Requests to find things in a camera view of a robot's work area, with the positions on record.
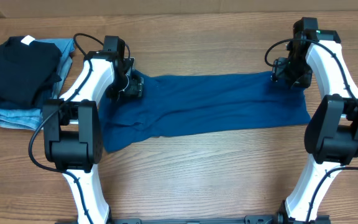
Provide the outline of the blue polo shirt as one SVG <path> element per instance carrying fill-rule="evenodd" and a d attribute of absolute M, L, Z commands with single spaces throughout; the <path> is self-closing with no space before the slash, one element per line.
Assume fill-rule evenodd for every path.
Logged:
<path fill-rule="evenodd" d="M 102 97 L 107 152 L 151 137 L 308 124 L 304 91 L 272 82 L 271 72 L 149 77 L 140 98 Z"/>

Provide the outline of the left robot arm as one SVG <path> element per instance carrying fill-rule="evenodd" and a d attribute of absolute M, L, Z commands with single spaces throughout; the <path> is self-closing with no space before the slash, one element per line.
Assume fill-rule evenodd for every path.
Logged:
<path fill-rule="evenodd" d="M 43 108 L 45 157 L 70 186 L 77 223 L 113 222 L 98 170 L 103 154 L 99 102 L 103 96 L 140 98 L 144 85 L 133 74 L 134 58 L 121 38 L 107 35 L 101 45 L 84 54 L 83 70 L 71 88 Z"/>

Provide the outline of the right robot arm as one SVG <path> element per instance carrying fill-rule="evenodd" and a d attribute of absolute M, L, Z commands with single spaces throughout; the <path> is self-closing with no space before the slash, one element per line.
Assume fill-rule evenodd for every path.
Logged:
<path fill-rule="evenodd" d="M 305 130 L 306 165 L 269 222 L 330 223 L 318 208 L 336 176 L 352 170 L 351 160 L 358 157 L 358 87 L 343 59 L 339 34 L 320 29 L 314 17 L 296 21 L 293 38 L 285 43 L 288 57 L 270 64 L 272 81 L 308 88 L 315 78 L 321 103 Z"/>

